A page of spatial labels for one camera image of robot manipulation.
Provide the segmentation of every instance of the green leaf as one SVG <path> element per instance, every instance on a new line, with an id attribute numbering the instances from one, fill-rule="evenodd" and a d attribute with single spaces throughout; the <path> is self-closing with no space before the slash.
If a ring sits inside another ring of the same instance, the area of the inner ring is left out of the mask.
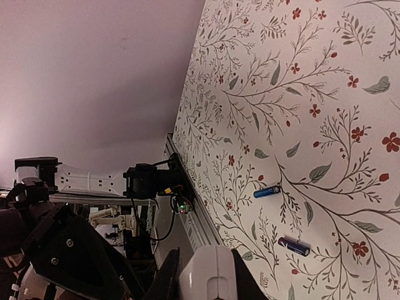
<path id="1" fill-rule="evenodd" d="M 252 261 L 252 260 L 253 260 L 253 252 L 249 251 L 249 252 L 244 253 L 244 254 L 242 255 L 242 258 L 243 258 L 245 261 Z"/>
<path id="2" fill-rule="evenodd" d="M 271 83 L 272 86 L 274 86 L 278 82 L 279 73 L 280 72 L 281 72 L 281 62 L 279 61 L 278 64 L 277 64 L 277 67 L 276 67 L 276 69 L 274 71 L 274 74 L 272 75 L 272 78 L 271 78 L 271 82 L 270 83 Z"/>
<path id="3" fill-rule="evenodd" d="M 314 218 L 314 211 L 313 211 L 313 207 L 311 206 L 311 204 L 309 204 L 308 202 L 305 202 L 304 205 L 306 206 L 306 211 L 307 211 L 307 223 L 308 226 L 310 225 L 311 221 Z"/>
<path id="4" fill-rule="evenodd" d="M 287 292 L 287 300 L 296 300 L 294 297 L 294 288 L 292 284 L 290 284 L 289 292 Z"/>
<path id="5" fill-rule="evenodd" d="M 400 192 L 399 192 L 399 196 L 397 197 L 397 199 L 394 202 L 394 205 L 398 208 L 400 206 Z"/>
<path id="6" fill-rule="evenodd" d="M 224 138 L 224 143 L 229 143 L 233 145 L 232 140 L 229 137 Z"/>
<path id="7" fill-rule="evenodd" d="M 325 174 L 329 171 L 331 165 L 332 163 L 328 164 L 327 166 L 319 166 L 313 169 L 309 174 L 311 182 L 317 183 L 319 180 L 321 180 L 325 176 Z"/>
<path id="8" fill-rule="evenodd" d="M 232 222 L 232 218 L 230 216 L 228 216 L 227 214 L 224 215 L 224 218 L 227 219 L 228 221 Z"/>
<path id="9" fill-rule="evenodd" d="M 299 141 L 293 148 L 287 150 L 286 151 L 286 157 L 292 158 L 298 152 L 300 143 L 301 143 L 301 141 Z"/>
<path id="10" fill-rule="evenodd" d="M 239 76 L 236 76 L 232 81 L 229 83 L 229 89 L 233 89 L 235 87 L 235 84 L 238 81 Z"/>
<path id="11" fill-rule="evenodd" d="M 257 234 L 256 234 L 256 222 L 254 221 L 252 226 L 251 226 L 251 234 L 254 238 L 254 240 L 257 241 Z"/>
<path id="12" fill-rule="evenodd" d="M 260 132 L 260 123 L 258 121 L 257 114 L 255 112 L 252 112 L 251 115 L 254 118 L 254 123 L 256 123 L 256 127 L 257 127 L 258 132 Z"/>
<path id="13" fill-rule="evenodd" d="M 367 231 L 368 233 L 378 233 L 383 230 L 383 228 L 379 228 L 373 223 L 366 223 L 360 221 L 355 221 L 354 223 L 362 230 Z"/>
<path id="14" fill-rule="evenodd" d="M 295 95 L 302 96 L 302 94 L 300 94 L 300 92 L 298 92 L 297 90 L 295 90 L 294 88 L 292 88 L 292 87 L 290 87 L 290 86 L 288 86 L 288 87 L 285 89 L 285 91 L 287 91 L 287 92 L 289 92 L 289 93 L 292 93 L 292 94 L 295 94 Z"/>
<path id="15" fill-rule="evenodd" d="M 389 77 L 383 76 L 377 84 L 367 87 L 365 90 L 367 93 L 376 95 L 386 92 L 390 88 Z"/>
<path id="16" fill-rule="evenodd" d="M 256 156 L 259 159 L 264 159 L 269 157 L 269 155 L 265 154 L 261 149 L 256 149 L 254 151 L 254 156 Z"/>

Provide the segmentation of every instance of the white wall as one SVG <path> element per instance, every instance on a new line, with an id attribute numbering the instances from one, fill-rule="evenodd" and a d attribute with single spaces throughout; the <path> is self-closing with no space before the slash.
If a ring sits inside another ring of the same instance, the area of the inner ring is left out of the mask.
<path id="1" fill-rule="evenodd" d="M 203 3 L 2 1 L 0 186 L 20 157 L 96 169 L 161 159 Z"/>

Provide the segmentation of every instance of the dark battery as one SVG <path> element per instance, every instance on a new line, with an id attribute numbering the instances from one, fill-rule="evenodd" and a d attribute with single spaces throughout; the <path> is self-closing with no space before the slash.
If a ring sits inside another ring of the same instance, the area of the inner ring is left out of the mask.
<path id="1" fill-rule="evenodd" d="M 277 243 L 281 245 L 282 247 L 285 247 L 293 252 L 296 252 L 300 255 L 307 256 L 310 254 L 310 248 L 304 245 L 300 245 L 296 242 L 290 241 L 288 239 L 285 239 L 284 237 L 281 237 Z"/>
<path id="2" fill-rule="evenodd" d="M 273 194 L 278 194 L 281 192 L 281 188 L 279 186 L 271 186 L 266 189 L 260 189 L 259 191 L 255 191 L 253 196 L 254 198 L 261 198 Z"/>

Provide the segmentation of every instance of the floral tablecloth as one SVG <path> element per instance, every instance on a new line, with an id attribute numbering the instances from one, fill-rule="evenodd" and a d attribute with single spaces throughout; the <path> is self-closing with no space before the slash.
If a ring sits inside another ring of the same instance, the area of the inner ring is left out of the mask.
<path id="1" fill-rule="evenodd" d="M 399 70 L 397 0 L 206 1 L 174 142 L 271 299 L 400 298 Z"/>

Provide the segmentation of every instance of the bolt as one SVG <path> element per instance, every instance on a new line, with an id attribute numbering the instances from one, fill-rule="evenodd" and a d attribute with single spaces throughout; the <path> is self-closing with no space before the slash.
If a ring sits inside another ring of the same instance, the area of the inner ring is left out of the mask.
<path id="1" fill-rule="evenodd" d="M 53 258 L 51 259 L 51 264 L 52 264 L 53 266 L 57 266 L 58 263 L 59 263 L 58 258 L 53 257 Z"/>
<path id="2" fill-rule="evenodd" d="M 74 241 L 72 239 L 67 239 L 67 246 L 72 248 L 74 246 Z"/>

